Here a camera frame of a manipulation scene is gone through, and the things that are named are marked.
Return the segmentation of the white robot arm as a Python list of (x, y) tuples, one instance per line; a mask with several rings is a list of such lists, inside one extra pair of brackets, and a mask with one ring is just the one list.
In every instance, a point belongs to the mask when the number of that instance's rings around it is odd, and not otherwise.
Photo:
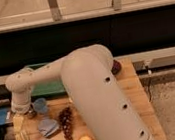
[(24, 68), (6, 79), (13, 112), (25, 114), (31, 88), (60, 79), (96, 140), (155, 140), (112, 73), (114, 59), (104, 45), (72, 51), (36, 70)]

